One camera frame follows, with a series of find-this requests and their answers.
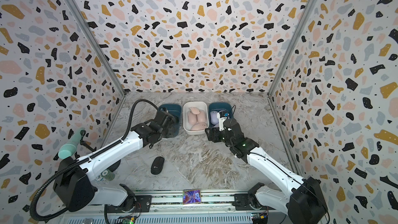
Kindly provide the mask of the purple mouse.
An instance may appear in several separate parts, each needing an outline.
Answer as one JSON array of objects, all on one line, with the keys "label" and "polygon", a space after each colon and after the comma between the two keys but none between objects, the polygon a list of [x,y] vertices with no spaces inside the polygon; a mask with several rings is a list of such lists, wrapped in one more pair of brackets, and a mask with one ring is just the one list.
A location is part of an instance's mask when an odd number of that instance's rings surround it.
[{"label": "purple mouse", "polygon": [[218,111],[211,111],[210,112],[210,123],[212,125],[217,125],[219,123],[219,112]]}]

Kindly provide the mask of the pink mouse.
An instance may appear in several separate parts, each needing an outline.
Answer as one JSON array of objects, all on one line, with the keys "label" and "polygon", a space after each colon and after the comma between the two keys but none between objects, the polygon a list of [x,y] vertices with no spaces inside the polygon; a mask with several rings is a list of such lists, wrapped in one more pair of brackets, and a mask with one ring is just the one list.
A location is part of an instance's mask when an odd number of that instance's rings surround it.
[{"label": "pink mouse", "polygon": [[191,127],[191,131],[202,131],[207,128],[207,124],[205,122],[200,122]]},{"label": "pink mouse", "polygon": [[201,110],[196,107],[190,107],[189,110],[194,115],[199,115],[201,113]]},{"label": "pink mouse", "polygon": [[197,114],[197,121],[198,123],[207,123],[206,114],[203,111]]},{"label": "pink mouse", "polygon": [[197,119],[197,115],[192,113],[191,111],[189,111],[187,113],[187,117],[188,117],[188,123],[191,126],[194,126],[195,124],[198,123],[198,119]]}]

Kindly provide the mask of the black mouse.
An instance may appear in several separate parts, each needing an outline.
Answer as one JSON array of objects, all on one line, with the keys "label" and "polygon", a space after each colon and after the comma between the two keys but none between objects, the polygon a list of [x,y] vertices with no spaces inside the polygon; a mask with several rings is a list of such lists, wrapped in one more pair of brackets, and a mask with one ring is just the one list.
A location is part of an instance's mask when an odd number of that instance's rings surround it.
[{"label": "black mouse", "polygon": [[151,165],[150,172],[152,175],[158,175],[162,172],[165,159],[161,156],[156,157]]}]

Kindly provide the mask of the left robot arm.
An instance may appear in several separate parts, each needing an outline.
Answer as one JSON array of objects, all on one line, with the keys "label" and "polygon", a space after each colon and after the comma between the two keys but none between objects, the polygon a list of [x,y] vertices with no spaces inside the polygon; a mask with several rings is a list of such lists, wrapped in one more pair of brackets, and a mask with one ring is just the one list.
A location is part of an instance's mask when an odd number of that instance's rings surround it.
[{"label": "left robot arm", "polygon": [[53,185],[55,193],[70,212],[87,205],[122,205],[134,195],[133,192],[126,186],[103,187],[97,183],[97,177],[132,152],[146,146],[151,148],[162,139],[175,137],[179,120],[179,117],[161,108],[154,119],[131,127],[125,139],[120,138],[79,159],[63,159],[58,168],[60,176]]}]

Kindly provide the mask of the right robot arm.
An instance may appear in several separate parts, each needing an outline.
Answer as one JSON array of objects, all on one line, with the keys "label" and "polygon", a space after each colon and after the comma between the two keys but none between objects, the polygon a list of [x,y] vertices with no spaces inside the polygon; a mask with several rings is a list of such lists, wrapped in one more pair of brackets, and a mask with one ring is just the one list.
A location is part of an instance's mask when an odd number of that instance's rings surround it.
[{"label": "right robot arm", "polygon": [[304,179],[282,166],[254,140],[246,137],[235,119],[227,119],[218,127],[205,129],[213,143],[223,142],[238,159],[259,170],[278,190],[264,183],[250,188],[245,197],[236,199],[236,207],[261,210],[271,207],[287,215],[294,224],[317,224],[330,218],[320,182],[312,177]]}]

